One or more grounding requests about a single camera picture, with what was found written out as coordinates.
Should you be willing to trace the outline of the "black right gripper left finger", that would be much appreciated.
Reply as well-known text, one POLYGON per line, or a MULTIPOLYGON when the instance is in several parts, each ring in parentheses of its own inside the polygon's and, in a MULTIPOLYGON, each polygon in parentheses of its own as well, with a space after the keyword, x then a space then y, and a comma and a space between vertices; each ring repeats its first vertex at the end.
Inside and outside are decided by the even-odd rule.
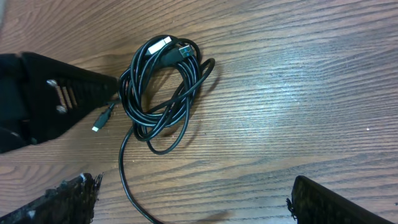
POLYGON ((43 196, 1 217, 1 224, 91 223, 103 176, 81 173, 43 196))

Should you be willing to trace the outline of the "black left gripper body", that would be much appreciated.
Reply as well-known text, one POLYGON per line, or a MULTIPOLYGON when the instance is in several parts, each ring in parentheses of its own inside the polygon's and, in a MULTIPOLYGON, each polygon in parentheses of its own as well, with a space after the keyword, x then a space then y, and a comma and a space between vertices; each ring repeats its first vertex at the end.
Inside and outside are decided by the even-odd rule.
POLYGON ((22 54, 1 55, 1 153, 31 143, 25 88, 29 81, 22 54))

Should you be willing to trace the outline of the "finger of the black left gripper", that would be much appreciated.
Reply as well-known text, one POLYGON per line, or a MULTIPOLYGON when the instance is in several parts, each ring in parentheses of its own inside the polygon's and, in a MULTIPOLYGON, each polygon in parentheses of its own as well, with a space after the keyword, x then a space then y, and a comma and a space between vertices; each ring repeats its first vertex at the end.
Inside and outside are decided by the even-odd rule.
POLYGON ((118 80, 32 52, 21 55, 27 75, 23 87, 32 143, 58 138, 106 104, 118 80))

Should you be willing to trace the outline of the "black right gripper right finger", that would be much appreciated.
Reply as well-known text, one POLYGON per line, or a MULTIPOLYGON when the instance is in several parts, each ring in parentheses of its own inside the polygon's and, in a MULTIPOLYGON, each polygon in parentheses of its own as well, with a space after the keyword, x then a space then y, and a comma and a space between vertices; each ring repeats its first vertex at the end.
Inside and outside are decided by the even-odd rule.
POLYGON ((392 224, 304 175, 295 178, 286 202, 297 224, 392 224))

